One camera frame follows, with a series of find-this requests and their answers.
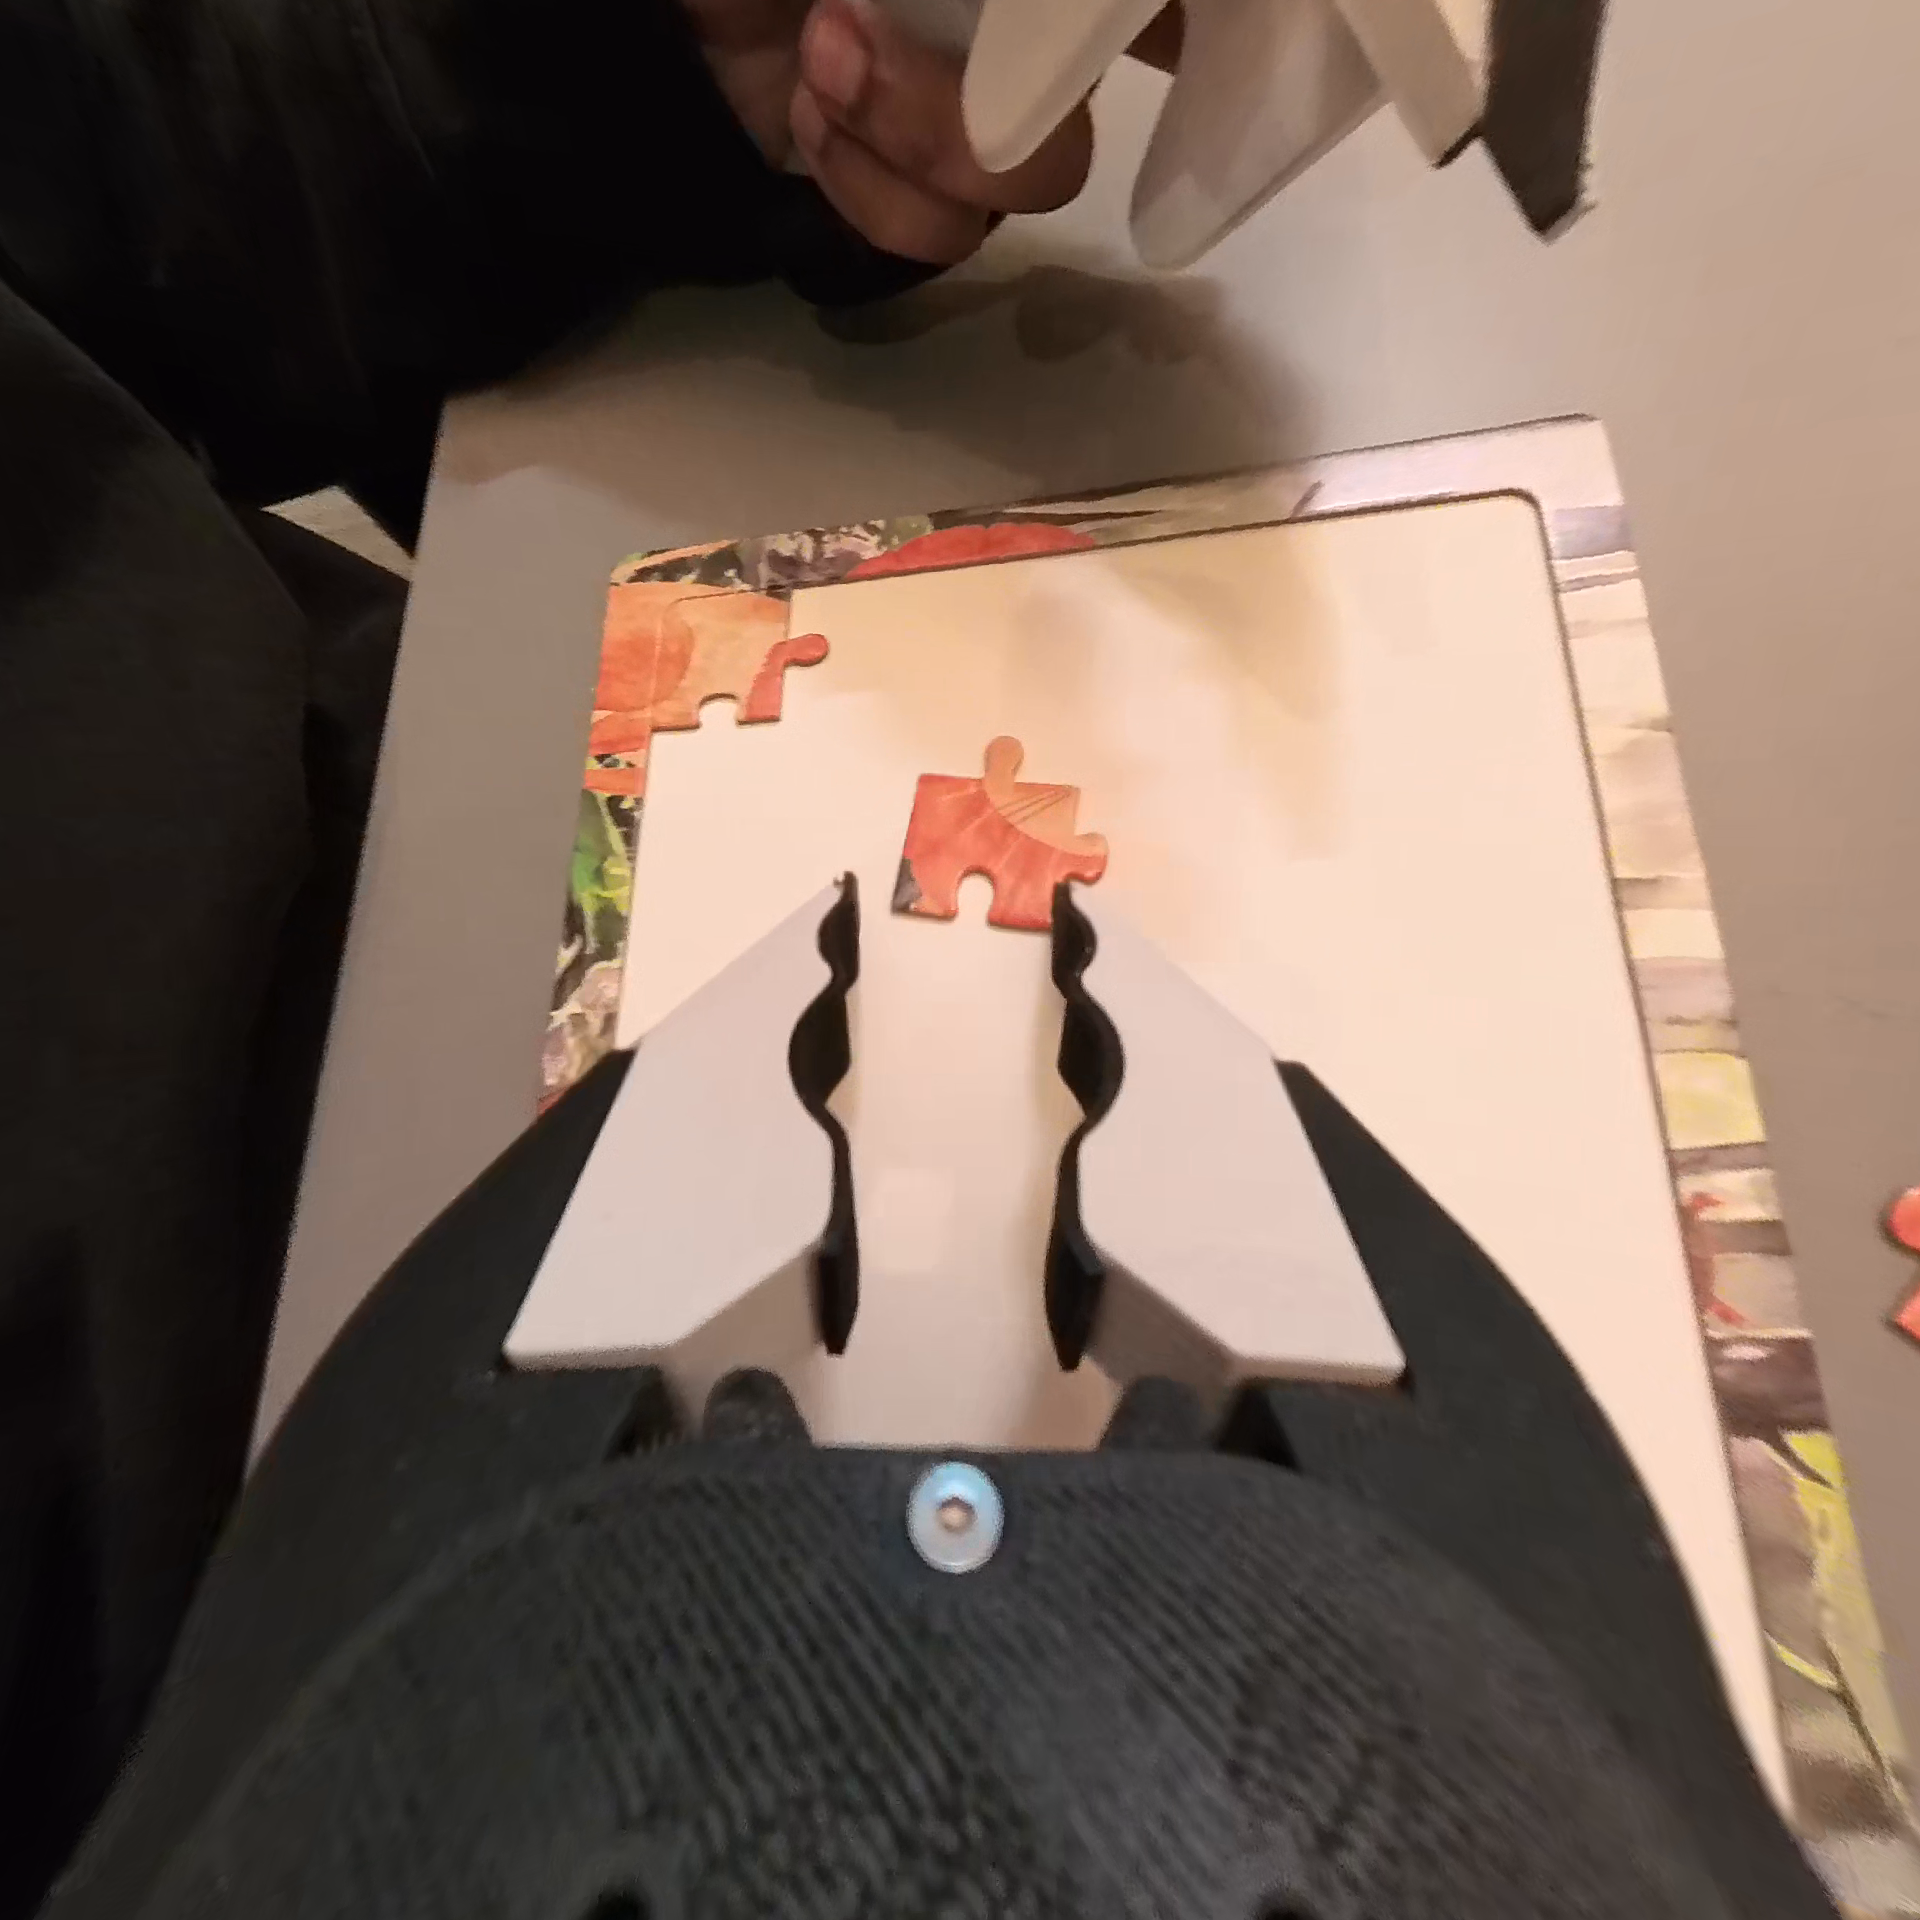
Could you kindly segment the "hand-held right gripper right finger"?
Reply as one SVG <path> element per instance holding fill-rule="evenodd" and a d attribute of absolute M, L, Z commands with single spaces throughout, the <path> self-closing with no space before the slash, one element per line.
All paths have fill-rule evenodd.
<path fill-rule="evenodd" d="M 1403 1379 L 1352 1229 L 1259 1036 L 1087 888 L 1054 889 L 1059 1074 L 1050 1346 L 1115 1388 Z"/>

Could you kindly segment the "person's left forearm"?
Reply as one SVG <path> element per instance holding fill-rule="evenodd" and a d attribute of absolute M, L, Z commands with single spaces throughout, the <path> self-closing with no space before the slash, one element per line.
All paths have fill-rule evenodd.
<path fill-rule="evenodd" d="M 4 501 L 155 436 L 415 540 L 440 408 L 680 286 L 938 269 L 760 157 L 680 5 L 4 5 Z"/>

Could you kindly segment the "red fan-patterned jigsaw piece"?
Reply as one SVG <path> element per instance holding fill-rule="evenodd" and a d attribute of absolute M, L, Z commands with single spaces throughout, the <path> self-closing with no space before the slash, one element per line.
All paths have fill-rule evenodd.
<path fill-rule="evenodd" d="M 1110 845 L 1078 833 L 1075 784 L 1021 779 L 1023 745 L 995 736 L 973 778 L 922 776 L 902 833 L 892 909 L 952 921 L 964 880 L 992 888 L 987 924 L 1050 931 L 1059 885 L 1098 882 Z"/>

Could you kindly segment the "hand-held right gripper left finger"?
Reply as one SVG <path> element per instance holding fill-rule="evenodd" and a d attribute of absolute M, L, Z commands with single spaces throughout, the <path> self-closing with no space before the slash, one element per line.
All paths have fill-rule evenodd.
<path fill-rule="evenodd" d="M 522 1372 L 653 1366 L 679 1406 L 842 1358 L 858 1318 L 858 877 L 808 896 L 635 1046 L 503 1342 Z"/>

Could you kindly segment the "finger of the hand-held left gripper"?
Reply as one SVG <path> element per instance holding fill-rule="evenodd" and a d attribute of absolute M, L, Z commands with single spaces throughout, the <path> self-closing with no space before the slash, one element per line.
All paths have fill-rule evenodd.
<path fill-rule="evenodd" d="M 1023 165 L 1159 14 L 1156 2 L 984 2 L 963 82 L 978 165 Z"/>
<path fill-rule="evenodd" d="M 1374 113 L 1436 169 L 1480 147 L 1542 240 L 1589 202 L 1603 2 L 1184 5 L 1184 45 L 1140 161 L 1131 240 L 1180 273 Z"/>

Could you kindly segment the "orange corner jigsaw piece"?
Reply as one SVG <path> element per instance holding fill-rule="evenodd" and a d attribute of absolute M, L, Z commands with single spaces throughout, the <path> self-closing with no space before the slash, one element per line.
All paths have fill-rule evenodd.
<path fill-rule="evenodd" d="M 781 715 L 783 677 L 827 654 L 826 636 L 788 632 L 786 602 L 770 595 L 616 582 L 607 590 L 589 750 L 623 755 L 653 733 L 695 729 L 711 702 L 730 702 L 740 726 L 770 725 Z"/>

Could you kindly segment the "person's left hand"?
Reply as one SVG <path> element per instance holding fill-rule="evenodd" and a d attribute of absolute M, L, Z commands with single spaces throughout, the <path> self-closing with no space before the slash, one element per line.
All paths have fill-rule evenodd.
<path fill-rule="evenodd" d="M 875 250 L 952 267 L 1005 217 L 1052 212 L 1087 182 L 1087 99 L 1010 171 L 983 168 L 960 60 L 878 5 L 683 2 L 683 18 L 758 156 L 802 171 Z"/>

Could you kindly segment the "person's black clothing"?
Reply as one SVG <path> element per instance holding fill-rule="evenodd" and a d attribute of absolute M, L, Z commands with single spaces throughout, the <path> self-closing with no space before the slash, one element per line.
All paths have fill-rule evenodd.
<path fill-rule="evenodd" d="M 405 582 L 4 292 L 3 1907 L 107 1796 L 248 1452 Z"/>

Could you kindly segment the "jigsaw puzzle frame board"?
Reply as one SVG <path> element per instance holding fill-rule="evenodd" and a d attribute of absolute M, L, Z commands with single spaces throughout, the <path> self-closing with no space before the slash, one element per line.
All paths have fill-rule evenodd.
<path fill-rule="evenodd" d="M 646 542 L 822 662 L 588 748 L 539 1106 L 827 877 L 861 900 L 847 1355 L 822 1437 L 1087 1449 L 1040 1307 L 1075 1104 L 1046 942 L 892 909 L 922 776 L 1075 784 L 1098 899 L 1499 1261 L 1631 1454 L 1835 1901 L 1916 1915 L 1916 1787 L 1597 424 L 1204 482 Z"/>

